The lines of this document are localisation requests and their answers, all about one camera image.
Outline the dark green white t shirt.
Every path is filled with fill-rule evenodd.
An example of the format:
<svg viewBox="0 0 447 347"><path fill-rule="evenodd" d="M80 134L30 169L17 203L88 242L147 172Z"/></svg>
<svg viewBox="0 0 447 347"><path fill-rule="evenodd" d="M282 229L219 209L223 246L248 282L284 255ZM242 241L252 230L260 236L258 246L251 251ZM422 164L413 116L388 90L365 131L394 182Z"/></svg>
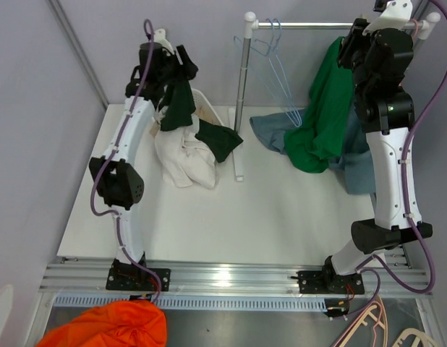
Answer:
<svg viewBox="0 0 447 347"><path fill-rule="evenodd" d="M163 180L176 188L199 184L214 189L216 165L223 163L243 139L220 124L212 124L196 114L190 83L167 85L158 105L159 130L154 135L156 155Z"/></svg>

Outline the light blue wire hanger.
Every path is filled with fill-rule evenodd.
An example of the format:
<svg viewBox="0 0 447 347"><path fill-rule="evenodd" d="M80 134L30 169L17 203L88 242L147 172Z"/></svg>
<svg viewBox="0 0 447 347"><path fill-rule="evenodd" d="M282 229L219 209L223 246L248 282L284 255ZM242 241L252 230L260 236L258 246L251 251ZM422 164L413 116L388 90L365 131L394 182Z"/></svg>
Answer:
<svg viewBox="0 0 447 347"><path fill-rule="evenodd" d="M253 71L268 93L281 104L283 112L290 122L297 128L302 125L300 111L294 105L293 94L284 65L279 57L279 43L282 38L282 26L277 20L267 19L264 28L271 32L270 40L254 38L254 32L259 29L260 22L253 12L247 12L244 18L244 35L235 36L233 42L241 49L241 63L237 87L237 101L234 111L234 130L239 131L242 123L244 97L247 84L247 74ZM268 62L268 70L259 72L250 66L250 54L256 53Z"/></svg>

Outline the bright green t shirt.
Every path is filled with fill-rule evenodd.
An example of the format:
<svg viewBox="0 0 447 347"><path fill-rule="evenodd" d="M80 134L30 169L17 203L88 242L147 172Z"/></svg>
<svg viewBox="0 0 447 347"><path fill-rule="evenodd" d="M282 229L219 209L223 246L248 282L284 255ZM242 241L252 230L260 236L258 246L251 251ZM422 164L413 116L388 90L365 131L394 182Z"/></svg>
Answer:
<svg viewBox="0 0 447 347"><path fill-rule="evenodd" d="M346 120L354 96L352 72L338 65L344 38L328 47L309 91L301 127L284 135L284 148L293 167L321 174L340 156Z"/></svg>

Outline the blue grey t shirt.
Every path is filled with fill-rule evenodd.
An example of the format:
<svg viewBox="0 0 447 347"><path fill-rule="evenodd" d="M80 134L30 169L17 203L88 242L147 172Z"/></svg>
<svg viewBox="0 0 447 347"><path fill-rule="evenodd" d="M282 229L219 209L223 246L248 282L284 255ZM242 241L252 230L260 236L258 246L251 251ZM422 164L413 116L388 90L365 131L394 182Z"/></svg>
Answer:
<svg viewBox="0 0 447 347"><path fill-rule="evenodd" d="M267 149L286 154L284 134L295 128L284 113L250 117L250 126L257 139ZM344 172L345 189L348 194L375 193L373 159L359 119L352 108L349 111L344 133L342 153L328 162L328 167Z"/></svg>

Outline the beige t shirt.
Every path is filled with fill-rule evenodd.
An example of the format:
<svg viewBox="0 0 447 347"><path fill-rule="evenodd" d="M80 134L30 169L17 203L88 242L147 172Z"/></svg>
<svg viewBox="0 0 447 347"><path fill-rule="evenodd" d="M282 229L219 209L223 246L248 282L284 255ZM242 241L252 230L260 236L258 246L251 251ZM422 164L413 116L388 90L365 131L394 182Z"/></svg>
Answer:
<svg viewBox="0 0 447 347"><path fill-rule="evenodd" d="M160 128L161 128L160 124L157 121L154 121L152 123L152 126L151 126L150 131L149 131L149 133L150 133L152 138L154 138L157 135L157 133L160 130Z"/></svg>

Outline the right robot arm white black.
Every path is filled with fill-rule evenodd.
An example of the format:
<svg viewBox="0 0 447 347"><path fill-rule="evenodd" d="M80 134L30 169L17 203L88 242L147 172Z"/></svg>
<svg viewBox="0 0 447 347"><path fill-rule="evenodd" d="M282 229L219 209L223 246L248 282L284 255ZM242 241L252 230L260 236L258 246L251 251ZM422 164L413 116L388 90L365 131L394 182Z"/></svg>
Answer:
<svg viewBox="0 0 447 347"><path fill-rule="evenodd" d="M372 32L357 18L341 44L338 66L353 74L355 111L365 133L375 175L371 219L353 222L351 241L326 259L321 283L335 293L347 277L380 259L380 252L433 235L417 206L412 170L414 103L401 86L412 62L411 35L396 28Z"/></svg>

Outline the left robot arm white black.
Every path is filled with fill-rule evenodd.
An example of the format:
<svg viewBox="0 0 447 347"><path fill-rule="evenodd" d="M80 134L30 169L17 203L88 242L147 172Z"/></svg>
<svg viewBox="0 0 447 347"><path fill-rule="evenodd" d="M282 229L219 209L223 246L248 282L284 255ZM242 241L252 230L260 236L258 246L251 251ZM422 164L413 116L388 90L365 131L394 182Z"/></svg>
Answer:
<svg viewBox="0 0 447 347"><path fill-rule="evenodd" d="M124 272L122 281L132 290L148 281L145 250L137 219L137 207L145 183L135 170L140 140L160 106L170 104L171 88L189 82L198 72L183 45L174 49L162 43L143 43L139 63L125 89L124 111L104 154L89 160L93 178L90 209L98 217L111 215L118 249L114 265Z"/></svg>

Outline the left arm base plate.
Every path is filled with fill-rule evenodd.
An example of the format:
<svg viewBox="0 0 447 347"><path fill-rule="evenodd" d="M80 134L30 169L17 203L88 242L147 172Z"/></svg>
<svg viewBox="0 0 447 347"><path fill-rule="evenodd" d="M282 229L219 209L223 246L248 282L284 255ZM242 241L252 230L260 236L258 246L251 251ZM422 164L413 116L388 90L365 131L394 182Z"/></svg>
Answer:
<svg viewBox="0 0 447 347"><path fill-rule="evenodd" d="M153 275L135 268L126 270L111 268L106 280L106 290L108 291L142 291L154 292L158 290L158 284L161 284L161 290L167 292L170 284L170 269L153 269L158 279Z"/></svg>

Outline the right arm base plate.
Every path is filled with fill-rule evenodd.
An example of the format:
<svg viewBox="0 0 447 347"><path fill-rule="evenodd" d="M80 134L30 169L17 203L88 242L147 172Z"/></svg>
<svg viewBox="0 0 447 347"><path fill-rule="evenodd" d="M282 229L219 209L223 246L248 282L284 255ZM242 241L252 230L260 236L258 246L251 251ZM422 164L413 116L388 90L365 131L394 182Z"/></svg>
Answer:
<svg viewBox="0 0 447 347"><path fill-rule="evenodd" d="M300 270L291 279L296 280L301 294L358 294L365 293L359 274L337 275L326 270Z"/></svg>

